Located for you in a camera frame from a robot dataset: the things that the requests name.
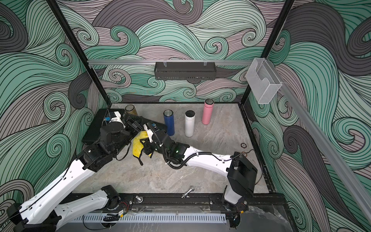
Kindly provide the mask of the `yellow cleaning cloth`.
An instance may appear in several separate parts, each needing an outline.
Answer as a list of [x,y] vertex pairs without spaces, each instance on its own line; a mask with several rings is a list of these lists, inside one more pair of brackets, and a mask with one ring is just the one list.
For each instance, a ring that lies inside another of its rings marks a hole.
[[143,154],[148,155],[150,158],[153,155],[149,144],[149,137],[146,131],[141,131],[134,139],[133,139],[133,149],[132,155],[135,157],[141,166],[143,166],[143,162],[141,160],[141,156]]

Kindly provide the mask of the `black thermos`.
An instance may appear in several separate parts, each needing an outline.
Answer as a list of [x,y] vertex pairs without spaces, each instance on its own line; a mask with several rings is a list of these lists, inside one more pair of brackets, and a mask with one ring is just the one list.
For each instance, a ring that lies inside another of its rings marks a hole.
[[164,130],[165,132],[167,132],[167,126],[165,124],[146,119],[142,116],[126,114],[124,119],[126,121],[125,126],[136,132],[144,131],[144,125],[146,124],[152,125],[152,127],[155,128],[156,131]]

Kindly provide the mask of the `gold thermos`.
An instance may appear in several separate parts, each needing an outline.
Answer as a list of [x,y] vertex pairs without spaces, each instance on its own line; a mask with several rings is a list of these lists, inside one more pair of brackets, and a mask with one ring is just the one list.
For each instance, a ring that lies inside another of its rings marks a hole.
[[126,107],[125,107],[125,113],[126,114],[129,114],[129,115],[134,115],[134,116],[138,116],[138,113],[136,111],[136,108],[133,104],[128,104]]

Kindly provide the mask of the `pink thermos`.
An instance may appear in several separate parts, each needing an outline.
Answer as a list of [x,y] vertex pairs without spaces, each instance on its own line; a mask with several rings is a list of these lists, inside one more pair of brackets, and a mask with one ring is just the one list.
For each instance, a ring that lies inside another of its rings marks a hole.
[[204,102],[202,123],[208,125],[211,121],[212,112],[214,107],[214,101],[212,99],[206,99]]

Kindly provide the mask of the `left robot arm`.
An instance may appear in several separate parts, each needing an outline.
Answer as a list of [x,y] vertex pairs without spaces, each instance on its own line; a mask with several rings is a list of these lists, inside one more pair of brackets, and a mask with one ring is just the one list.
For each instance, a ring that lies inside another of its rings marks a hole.
[[39,194],[7,209],[15,232],[55,232],[67,222],[97,209],[116,210],[118,192],[111,186],[67,204],[62,201],[84,180],[117,158],[143,129],[143,118],[131,114],[115,117],[100,128],[98,139],[87,146],[68,168]]

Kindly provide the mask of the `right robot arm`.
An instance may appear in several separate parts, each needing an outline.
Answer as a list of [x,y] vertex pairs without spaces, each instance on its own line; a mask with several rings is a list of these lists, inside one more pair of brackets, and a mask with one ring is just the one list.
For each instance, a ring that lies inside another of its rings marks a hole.
[[223,192],[224,204],[235,206],[241,198],[253,197],[258,170],[244,152],[219,155],[176,142],[163,130],[146,129],[146,133],[144,147],[150,149],[151,154],[161,154],[170,168],[180,170],[194,166],[224,176],[229,182]]

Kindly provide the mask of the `blue thermos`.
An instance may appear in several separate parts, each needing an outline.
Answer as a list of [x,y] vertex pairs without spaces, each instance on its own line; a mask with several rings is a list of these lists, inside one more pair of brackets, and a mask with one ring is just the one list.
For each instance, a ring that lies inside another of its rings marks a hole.
[[167,134],[169,136],[173,136],[175,134],[175,127],[174,127],[174,112],[170,109],[167,109],[163,112],[164,122],[167,126]]

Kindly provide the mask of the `white thermos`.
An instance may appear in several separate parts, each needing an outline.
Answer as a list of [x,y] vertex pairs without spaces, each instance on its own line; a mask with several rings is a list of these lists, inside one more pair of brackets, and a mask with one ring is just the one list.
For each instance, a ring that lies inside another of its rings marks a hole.
[[193,110],[187,110],[185,112],[185,136],[192,137],[194,134],[195,126],[195,112]]

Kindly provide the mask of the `black case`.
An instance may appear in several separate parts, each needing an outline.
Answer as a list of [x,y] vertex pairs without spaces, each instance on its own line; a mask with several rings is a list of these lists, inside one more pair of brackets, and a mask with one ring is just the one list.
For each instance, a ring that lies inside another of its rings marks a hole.
[[108,109],[100,109],[97,111],[91,125],[82,138],[82,143],[84,145],[91,145],[99,138],[100,128],[102,125],[105,125],[104,119],[107,117],[108,113]]

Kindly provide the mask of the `silver bolt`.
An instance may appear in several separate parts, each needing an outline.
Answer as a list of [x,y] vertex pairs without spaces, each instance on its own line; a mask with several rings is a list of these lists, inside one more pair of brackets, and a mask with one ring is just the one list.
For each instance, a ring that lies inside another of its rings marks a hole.
[[194,187],[191,186],[191,187],[189,188],[189,190],[188,190],[187,192],[185,192],[185,193],[182,195],[181,198],[189,198],[188,195],[189,195],[191,192],[193,192],[194,190],[195,190]]

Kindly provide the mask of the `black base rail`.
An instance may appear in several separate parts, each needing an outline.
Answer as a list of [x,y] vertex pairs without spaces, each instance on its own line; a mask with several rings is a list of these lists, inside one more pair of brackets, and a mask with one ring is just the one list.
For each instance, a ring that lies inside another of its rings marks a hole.
[[236,205],[223,200],[222,193],[191,193],[182,198],[180,193],[120,193],[121,199],[117,212],[128,208],[131,212],[155,209],[200,209],[202,211],[238,212],[258,207],[268,212],[288,210],[288,203],[283,194],[257,193],[250,198],[241,198]]

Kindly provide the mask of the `black wall shelf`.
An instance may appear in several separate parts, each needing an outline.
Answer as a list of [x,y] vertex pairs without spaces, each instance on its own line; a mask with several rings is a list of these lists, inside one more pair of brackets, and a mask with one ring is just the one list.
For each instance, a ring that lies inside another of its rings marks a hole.
[[157,80],[214,80],[214,62],[157,62],[154,67]]

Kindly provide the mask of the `clear plastic wall holder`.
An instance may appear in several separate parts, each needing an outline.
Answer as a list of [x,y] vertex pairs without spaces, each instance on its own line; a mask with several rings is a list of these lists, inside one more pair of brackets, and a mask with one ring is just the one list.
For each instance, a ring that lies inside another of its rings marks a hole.
[[282,87],[274,64],[265,58],[255,58],[245,78],[258,104],[269,104]]

